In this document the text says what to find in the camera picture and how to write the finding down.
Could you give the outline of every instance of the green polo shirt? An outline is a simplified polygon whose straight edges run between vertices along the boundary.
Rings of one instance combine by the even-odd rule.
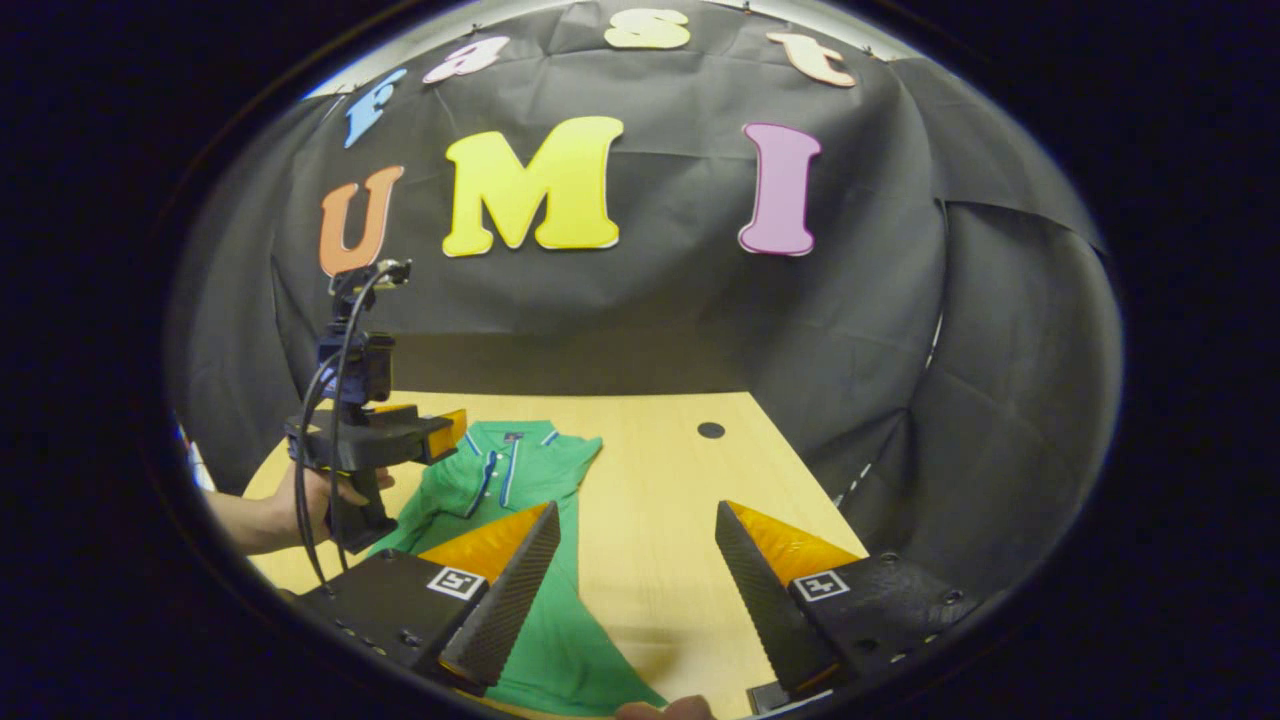
[[[636,675],[577,596],[577,487],[600,438],[562,436],[549,421],[474,423],[458,452],[422,471],[378,542],[421,553],[493,520],[554,500],[561,544],[547,569],[502,678],[485,697],[558,715],[613,715],[618,706],[666,700]]]

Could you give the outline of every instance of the foam letter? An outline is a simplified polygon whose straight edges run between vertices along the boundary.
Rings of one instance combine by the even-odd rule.
[[[481,224],[481,208],[508,247],[520,247],[547,199],[547,219],[534,232],[538,245],[552,250],[612,247],[618,225],[604,204],[609,145],[622,135],[613,118],[572,118],[552,128],[529,167],[500,132],[465,137],[444,152],[457,168],[453,187],[453,231],[444,238],[449,258],[484,255],[493,233]]]
[[[390,204],[392,186],[404,174],[404,168],[392,165],[369,176],[365,187],[369,188],[369,209],[365,210],[365,236],[360,243],[348,249],[343,241],[347,227],[347,206],[356,196],[358,184],[351,183],[334,190],[324,197],[324,220],[320,223],[320,268],[329,275],[346,270],[364,268],[378,258],[387,236],[387,209]]]
[[[614,47],[654,47],[667,50],[689,42],[689,18],[676,10],[636,8],[622,10],[609,19],[612,28],[604,31],[604,40]]]
[[[822,152],[818,141],[797,129],[767,123],[742,128],[755,143],[755,215],[737,234],[748,252],[808,255],[813,234],[804,227],[809,160]]]
[[[836,87],[852,87],[856,83],[852,76],[845,74],[831,67],[828,60],[844,60],[840,53],[829,47],[818,45],[818,41],[806,35],[794,35],[790,32],[771,32],[768,37],[773,42],[781,42],[787,51],[787,59],[801,73],[815,81],[835,85]]]
[[[360,140],[360,136],[365,135],[366,129],[378,122],[378,118],[383,117],[383,105],[390,100],[392,92],[396,92],[392,85],[404,77],[407,72],[404,68],[401,68],[387,76],[383,78],[383,82],[375,85],[364,97],[351,105],[351,109],[347,110],[347,118],[351,119],[351,129],[347,132],[347,142],[342,143],[343,147],[351,147],[352,143]]]
[[[490,37],[481,40],[479,42],[472,42],[466,47],[460,47],[449,56],[444,59],[443,63],[435,67],[431,72],[426,73],[422,82],[431,85],[448,79],[453,76],[468,76],[475,72],[480,72],[489,65],[494,64],[498,59],[498,53],[511,42],[511,38],[499,35],[498,37]]]

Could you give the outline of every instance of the wooden table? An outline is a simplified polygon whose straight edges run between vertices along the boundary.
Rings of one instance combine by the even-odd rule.
[[[416,404],[420,414],[465,407],[471,423],[550,420],[562,434],[602,437],[604,448],[580,489],[582,602],[650,687],[667,700],[700,693],[722,720],[750,715],[746,689],[776,678],[716,546],[717,503],[740,502],[867,556],[746,392],[623,397],[394,392],[388,402]],[[704,421],[723,425],[724,436],[701,437],[698,425]],[[287,464],[282,442],[244,497],[271,495]],[[383,502],[394,518],[417,488],[422,466],[404,464],[390,473],[396,487],[383,492]],[[325,574],[337,574],[333,542],[317,551]],[[251,560],[278,587],[302,593],[317,584],[302,548]]]

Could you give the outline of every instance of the pink letter i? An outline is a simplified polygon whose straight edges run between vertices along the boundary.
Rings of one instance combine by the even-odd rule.
[[[755,217],[737,234],[748,252],[808,255],[813,234],[804,227],[809,160],[822,152],[817,138],[768,123],[742,128],[756,150]]]

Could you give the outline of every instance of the black cable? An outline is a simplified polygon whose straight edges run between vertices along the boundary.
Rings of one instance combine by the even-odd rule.
[[[333,519],[333,542],[338,546],[338,560],[344,571],[347,570],[347,553],[342,550],[342,523],[338,521],[338,516],[334,514],[334,497],[338,495],[338,405],[342,402],[342,380],[347,374],[347,354],[351,352],[351,338],[356,334],[356,322],[360,319],[360,313],[365,309],[365,299],[374,291],[378,281],[397,269],[399,269],[398,264],[379,272],[361,288],[360,295],[356,296],[356,305],[351,310],[351,319],[347,320],[347,333],[342,338],[342,350],[338,351],[338,379],[334,380],[333,387],[334,416],[329,434],[329,447],[332,448],[332,457],[329,460],[329,518]]]
[[[315,375],[311,377],[311,384],[307,386],[307,392],[302,396],[302,423],[298,427],[298,457],[293,469],[293,511],[298,520],[298,534],[302,537],[302,547],[306,548],[307,557],[311,560],[311,568],[315,569],[316,578],[320,579],[320,584],[325,589],[329,589],[329,582],[325,580],[324,570],[320,569],[320,557],[316,555],[315,533],[311,532],[311,509],[307,507],[306,502],[307,491],[303,468],[311,465],[311,447],[307,442],[310,433],[307,429],[311,427],[311,416],[315,414],[316,405],[320,405],[321,396],[317,391],[324,386],[325,372],[332,370],[337,361],[337,355],[326,357],[320,364],[320,368],[316,369]],[[337,413],[334,414],[334,420],[337,421]]]

